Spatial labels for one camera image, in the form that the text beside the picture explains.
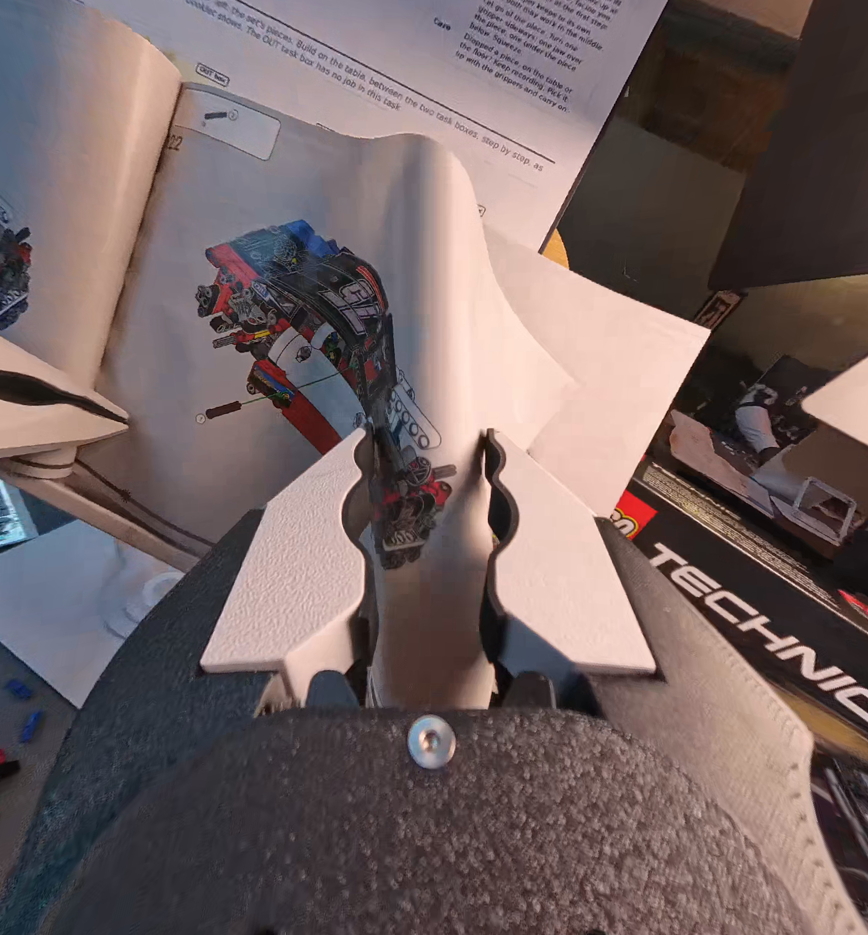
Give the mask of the printed instruction sheet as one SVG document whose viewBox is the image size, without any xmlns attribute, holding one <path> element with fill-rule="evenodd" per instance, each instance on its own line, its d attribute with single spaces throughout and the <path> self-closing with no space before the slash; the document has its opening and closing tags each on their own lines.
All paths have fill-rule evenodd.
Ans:
<svg viewBox="0 0 868 935">
<path fill-rule="evenodd" d="M 342 134 L 422 134 L 542 249 L 664 1 L 84 2 L 189 79 Z"/>
</svg>

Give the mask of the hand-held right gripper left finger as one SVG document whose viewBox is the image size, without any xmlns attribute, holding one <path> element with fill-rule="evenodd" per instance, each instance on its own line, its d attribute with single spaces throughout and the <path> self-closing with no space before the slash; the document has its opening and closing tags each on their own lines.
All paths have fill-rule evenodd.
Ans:
<svg viewBox="0 0 868 935">
<path fill-rule="evenodd" d="M 206 673 L 271 672 L 302 702 L 356 660 L 371 560 L 370 427 L 353 430 L 265 506 L 200 659 Z"/>
</svg>

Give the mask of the lego instruction booklet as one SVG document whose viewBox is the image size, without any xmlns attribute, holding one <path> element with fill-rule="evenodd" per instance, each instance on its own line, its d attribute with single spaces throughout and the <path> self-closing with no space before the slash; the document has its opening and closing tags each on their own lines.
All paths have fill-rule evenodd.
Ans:
<svg viewBox="0 0 868 935">
<path fill-rule="evenodd" d="M 126 412 L 55 452 L 209 552 L 370 427 L 371 705 L 485 707 L 489 429 L 595 515 L 706 334 L 483 226 L 430 137 L 335 133 L 74 2 L 0 2 L 0 336 Z"/>
</svg>

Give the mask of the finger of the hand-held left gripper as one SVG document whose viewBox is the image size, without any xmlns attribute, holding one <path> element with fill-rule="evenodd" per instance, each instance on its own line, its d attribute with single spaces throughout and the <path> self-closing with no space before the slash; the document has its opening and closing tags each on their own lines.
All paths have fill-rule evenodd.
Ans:
<svg viewBox="0 0 868 935">
<path fill-rule="evenodd" d="M 24 407 L 66 405 L 114 423 L 129 421 L 127 413 L 99 393 L 1 336 L 0 401 Z"/>
<path fill-rule="evenodd" d="M 26 405 L 0 399 L 0 459 L 76 448 L 127 430 L 128 414 L 110 406 L 106 414 L 69 403 Z"/>
</svg>

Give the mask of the black lego set box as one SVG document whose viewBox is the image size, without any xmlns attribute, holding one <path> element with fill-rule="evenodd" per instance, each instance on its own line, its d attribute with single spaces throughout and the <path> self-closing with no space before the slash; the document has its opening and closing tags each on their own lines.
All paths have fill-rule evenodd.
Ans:
<svg viewBox="0 0 868 935">
<path fill-rule="evenodd" d="M 817 817 L 868 923 L 868 595 L 648 459 L 611 520 L 814 733 Z"/>
</svg>

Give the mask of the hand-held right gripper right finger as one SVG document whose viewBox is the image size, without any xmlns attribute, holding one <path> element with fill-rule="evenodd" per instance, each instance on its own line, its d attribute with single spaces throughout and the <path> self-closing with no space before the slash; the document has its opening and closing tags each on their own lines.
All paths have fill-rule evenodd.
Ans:
<svg viewBox="0 0 868 935">
<path fill-rule="evenodd" d="M 590 676 L 655 675 L 650 644 L 591 509 L 496 429 L 486 434 L 484 475 L 496 544 L 480 638 L 500 695 L 527 673 L 541 676 L 557 698 Z"/>
</svg>

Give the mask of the white book stand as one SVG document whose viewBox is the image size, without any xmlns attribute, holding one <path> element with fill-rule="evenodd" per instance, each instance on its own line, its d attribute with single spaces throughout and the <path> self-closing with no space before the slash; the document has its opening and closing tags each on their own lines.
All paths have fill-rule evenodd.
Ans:
<svg viewBox="0 0 868 935">
<path fill-rule="evenodd" d="M 0 554 L 0 643 L 80 709 L 118 649 L 211 544 L 151 529 L 77 461 L 0 460 L 0 480 L 64 521 Z"/>
</svg>

